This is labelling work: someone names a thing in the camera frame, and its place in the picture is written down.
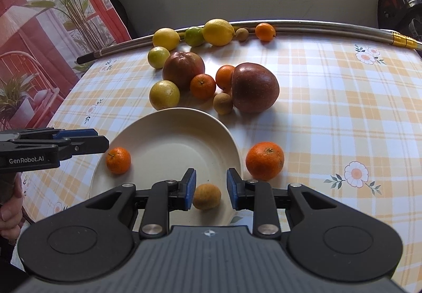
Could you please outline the person's left hand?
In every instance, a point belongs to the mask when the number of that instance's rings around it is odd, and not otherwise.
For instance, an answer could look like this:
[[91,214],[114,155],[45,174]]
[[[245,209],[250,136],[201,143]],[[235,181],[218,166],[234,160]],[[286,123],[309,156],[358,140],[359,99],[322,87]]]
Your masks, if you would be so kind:
[[1,236],[10,242],[15,242],[20,234],[23,225],[23,191],[21,174],[15,176],[14,194],[1,207],[0,230]]

